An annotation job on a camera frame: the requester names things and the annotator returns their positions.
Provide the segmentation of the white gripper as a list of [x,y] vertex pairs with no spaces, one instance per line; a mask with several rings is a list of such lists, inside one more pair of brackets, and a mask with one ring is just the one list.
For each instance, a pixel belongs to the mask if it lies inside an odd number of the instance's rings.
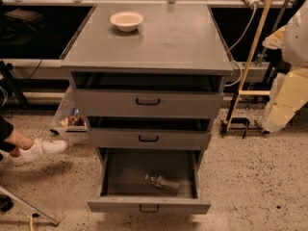
[[287,74],[278,73],[272,83],[262,120],[263,130],[272,133],[285,128],[308,102],[308,0],[286,27],[282,26],[264,39],[263,46],[282,48],[284,61],[298,65],[292,66]]

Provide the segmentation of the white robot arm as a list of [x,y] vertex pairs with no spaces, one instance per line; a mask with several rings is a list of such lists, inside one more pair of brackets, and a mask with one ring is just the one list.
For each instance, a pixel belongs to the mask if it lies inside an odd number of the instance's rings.
[[308,102],[308,1],[263,45],[280,49],[283,61],[291,65],[287,74],[277,74],[269,93],[262,127],[272,133],[285,128]]

